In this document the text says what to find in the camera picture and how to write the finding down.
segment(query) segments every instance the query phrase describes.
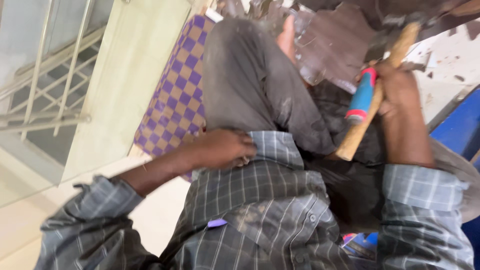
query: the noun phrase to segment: purple and brown checkered cloth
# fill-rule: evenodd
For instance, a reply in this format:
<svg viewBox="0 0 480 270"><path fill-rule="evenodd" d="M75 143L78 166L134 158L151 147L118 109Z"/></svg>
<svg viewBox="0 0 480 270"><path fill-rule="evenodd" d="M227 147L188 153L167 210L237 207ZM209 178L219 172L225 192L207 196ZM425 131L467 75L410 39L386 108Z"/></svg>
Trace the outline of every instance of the purple and brown checkered cloth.
<svg viewBox="0 0 480 270"><path fill-rule="evenodd" d="M186 23L175 44L135 133L134 143L152 157L191 142L204 126L203 52L213 25L210 19L196 15Z"/></svg>

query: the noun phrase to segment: gray checkered shirt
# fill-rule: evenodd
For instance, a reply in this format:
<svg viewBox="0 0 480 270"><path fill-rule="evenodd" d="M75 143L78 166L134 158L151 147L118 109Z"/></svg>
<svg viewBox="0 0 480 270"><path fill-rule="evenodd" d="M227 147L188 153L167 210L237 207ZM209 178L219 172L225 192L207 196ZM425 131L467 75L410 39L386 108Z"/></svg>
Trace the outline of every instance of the gray checkered shirt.
<svg viewBox="0 0 480 270"><path fill-rule="evenodd" d="M291 134L251 136L258 154L250 164L204 171L192 183L159 258L128 219L142 198L121 179L96 177L43 223L36 269L360 269L339 246L322 176L303 170ZM383 187L376 267L473 269L458 211L464 183L438 170L387 165ZM224 225L208 226L213 220Z"/></svg>

